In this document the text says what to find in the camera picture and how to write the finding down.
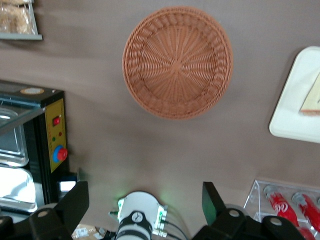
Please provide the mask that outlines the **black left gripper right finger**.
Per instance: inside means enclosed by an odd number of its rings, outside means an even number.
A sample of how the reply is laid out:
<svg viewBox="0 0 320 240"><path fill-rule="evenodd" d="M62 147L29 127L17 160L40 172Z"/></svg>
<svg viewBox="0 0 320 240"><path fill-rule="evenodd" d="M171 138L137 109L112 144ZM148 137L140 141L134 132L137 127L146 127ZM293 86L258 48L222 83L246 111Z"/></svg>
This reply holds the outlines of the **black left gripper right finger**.
<svg viewBox="0 0 320 240"><path fill-rule="evenodd" d="M235 207L227 207L212 182L202 185L202 210L207 222L194 240L309 240L311 232L278 215L258 222Z"/></svg>

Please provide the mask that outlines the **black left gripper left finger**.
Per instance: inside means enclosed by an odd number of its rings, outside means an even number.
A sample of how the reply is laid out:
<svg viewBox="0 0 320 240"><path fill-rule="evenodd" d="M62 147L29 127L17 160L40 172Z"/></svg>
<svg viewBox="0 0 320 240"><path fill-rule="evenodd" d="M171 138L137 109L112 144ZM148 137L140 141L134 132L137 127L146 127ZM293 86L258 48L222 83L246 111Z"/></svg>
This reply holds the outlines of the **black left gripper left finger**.
<svg viewBox="0 0 320 240"><path fill-rule="evenodd" d="M88 183L79 181L54 207L47 204L17 223L10 216L1 216L0 238L71 240L72 233L87 212L89 204Z"/></svg>

